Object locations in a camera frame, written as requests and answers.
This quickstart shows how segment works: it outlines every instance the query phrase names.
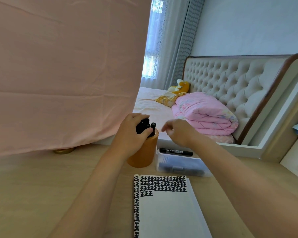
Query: folded blanket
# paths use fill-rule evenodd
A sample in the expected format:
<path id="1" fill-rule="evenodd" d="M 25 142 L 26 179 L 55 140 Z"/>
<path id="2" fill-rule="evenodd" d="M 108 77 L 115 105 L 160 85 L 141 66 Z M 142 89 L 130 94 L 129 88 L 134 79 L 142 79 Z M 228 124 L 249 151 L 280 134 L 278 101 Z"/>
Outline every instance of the folded blanket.
<path id="1" fill-rule="evenodd" d="M 205 135 L 230 135 L 238 127 L 236 116 L 215 97 L 204 92 L 178 97 L 172 112 L 175 118 L 187 120 Z"/>
<path id="2" fill-rule="evenodd" d="M 167 91 L 165 94 L 158 97 L 156 99 L 156 101 L 158 103 L 161 103 L 161 104 L 165 105 L 165 106 L 172 107 L 175 104 L 175 100 L 178 97 L 181 97 L 185 94 L 187 94 L 187 93 L 181 92 L 181 93 L 178 93 L 178 94 L 174 94 L 172 92 Z"/>

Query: sheer curtain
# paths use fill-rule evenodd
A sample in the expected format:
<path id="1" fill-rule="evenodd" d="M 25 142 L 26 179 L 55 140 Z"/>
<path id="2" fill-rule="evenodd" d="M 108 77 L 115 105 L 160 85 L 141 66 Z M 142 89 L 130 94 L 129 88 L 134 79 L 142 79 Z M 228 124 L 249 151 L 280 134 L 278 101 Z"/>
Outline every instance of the sheer curtain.
<path id="1" fill-rule="evenodd" d="M 189 0 L 152 0 L 141 87 L 164 89 Z"/>

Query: desk surface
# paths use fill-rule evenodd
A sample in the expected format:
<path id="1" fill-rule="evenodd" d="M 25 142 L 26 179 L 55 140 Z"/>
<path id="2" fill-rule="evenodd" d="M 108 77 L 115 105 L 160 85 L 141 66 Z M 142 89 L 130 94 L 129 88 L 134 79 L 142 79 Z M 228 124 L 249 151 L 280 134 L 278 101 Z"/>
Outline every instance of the desk surface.
<path id="1" fill-rule="evenodd" d="M 107 146 L 86 145 L 67 155 L 51 151 L 0 157 L 0 238 L 45 238 L 72 204 Z M 298 177 L 276 163 L 246 165 L 298 196 Z M 153 164 L 125 164 L 117 181 L 106 238 L 132 237 L 134 174 L 162 175 Z M 213 238 L 253 237 L 214 177 L 189 177 Z"/>

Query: marker with label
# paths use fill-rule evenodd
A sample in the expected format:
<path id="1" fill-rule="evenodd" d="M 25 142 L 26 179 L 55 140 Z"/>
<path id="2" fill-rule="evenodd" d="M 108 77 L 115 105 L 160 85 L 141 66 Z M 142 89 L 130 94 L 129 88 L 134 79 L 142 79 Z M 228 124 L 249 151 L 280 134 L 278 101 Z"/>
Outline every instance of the marker with label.
<path id="1" fill-rule="evenodd" d="M 175 150 L 175 149 L 168 149 L 168 148 L 160 148 L 161 153 L 172 153 L 172 154 L 181 154 L 181 155 L 187 155 L 192 156 L 193 152 L 190 151 L 182 151 L 182 150 Z"/>

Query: yellow stuffed toy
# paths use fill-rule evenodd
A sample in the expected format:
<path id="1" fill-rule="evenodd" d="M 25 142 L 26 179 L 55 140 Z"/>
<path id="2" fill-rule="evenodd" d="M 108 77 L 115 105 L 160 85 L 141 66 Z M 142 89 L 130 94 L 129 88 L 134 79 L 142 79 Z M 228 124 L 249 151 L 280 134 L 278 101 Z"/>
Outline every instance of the yellow stuffed toy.
<path id="1" fill-rule="evenodd" d="M 177 80 L 178 85 L 177 86 L 171 86 L 168 88 L 169 92 L 172 92 L 174 94 L 179 94 L 179 93 L 187 93 L 189 91 L 190 84 L 187 81 L 183 81 L 182 79 Z"/>

